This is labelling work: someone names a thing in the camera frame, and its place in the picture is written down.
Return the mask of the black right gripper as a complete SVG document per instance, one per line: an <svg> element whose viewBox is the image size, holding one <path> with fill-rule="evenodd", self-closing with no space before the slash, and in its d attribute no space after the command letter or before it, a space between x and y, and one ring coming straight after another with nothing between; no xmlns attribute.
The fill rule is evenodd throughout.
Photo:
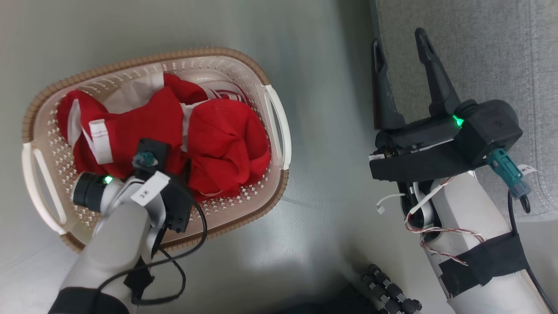
<svg viewBox="0 0 558 314"><path fill-rule="evenodd" d="M476 118L453 116L462 102L423 28L415 30L415 39L429 85L429 113L450 117L406 124L396 109L381 40L375 38L371 44L371 77L374 128L379 133L369 169L376 180L430 181L474 169L469 157L470 132Z"/></svg>

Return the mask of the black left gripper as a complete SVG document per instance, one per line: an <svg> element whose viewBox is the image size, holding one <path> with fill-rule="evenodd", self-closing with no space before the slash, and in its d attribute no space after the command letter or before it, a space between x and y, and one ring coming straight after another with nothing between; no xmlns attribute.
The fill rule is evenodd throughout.
<svg viewBox="0 0 558 314"><path fill-rule="evenodd" d="M186 184L174 174L164 174L169 182L160 193L165 205L165 222L160 233L167 230L184 233L190 220L193 197Z"/></svg>

